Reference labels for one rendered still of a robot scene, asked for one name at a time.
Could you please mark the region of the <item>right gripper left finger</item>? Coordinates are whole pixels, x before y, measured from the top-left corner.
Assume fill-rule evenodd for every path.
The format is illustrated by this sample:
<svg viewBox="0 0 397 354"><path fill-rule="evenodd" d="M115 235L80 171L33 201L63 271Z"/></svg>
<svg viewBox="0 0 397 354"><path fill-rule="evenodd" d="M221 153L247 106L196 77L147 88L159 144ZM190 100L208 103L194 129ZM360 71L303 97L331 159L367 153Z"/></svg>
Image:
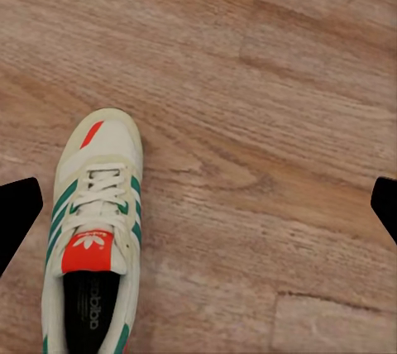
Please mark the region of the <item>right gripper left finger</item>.
<svg viewBox="0 0 397 354"><path fill-rule="evenodd" d="M0 276L43 208L36 177L0 186Z"/></svg>

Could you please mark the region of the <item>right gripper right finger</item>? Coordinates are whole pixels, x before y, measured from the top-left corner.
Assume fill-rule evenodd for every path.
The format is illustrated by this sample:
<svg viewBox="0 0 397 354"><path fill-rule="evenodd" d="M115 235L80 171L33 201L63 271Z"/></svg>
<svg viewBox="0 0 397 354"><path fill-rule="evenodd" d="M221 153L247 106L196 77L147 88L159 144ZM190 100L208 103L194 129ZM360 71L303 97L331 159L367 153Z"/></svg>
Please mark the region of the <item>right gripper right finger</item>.
<svg viewBox="0 0 397 354"><path fill-rule="evenodd" d="M377 177L372 190L371 207L397 244L397 180Z"/></svg>

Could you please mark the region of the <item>gym shoe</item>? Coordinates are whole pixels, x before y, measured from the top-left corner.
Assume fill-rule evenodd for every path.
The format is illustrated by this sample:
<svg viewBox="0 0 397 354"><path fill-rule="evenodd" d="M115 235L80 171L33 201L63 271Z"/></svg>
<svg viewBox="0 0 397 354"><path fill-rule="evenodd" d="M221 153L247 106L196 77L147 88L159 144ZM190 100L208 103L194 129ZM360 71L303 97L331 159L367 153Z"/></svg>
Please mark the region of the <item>gym shoe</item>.
<svg viewBox="0 0 397 354"><path fill-rule="evenodd" d="M124 354L140 284L141 134L127 112L81 121L56 169L43 354Z"/></svg>

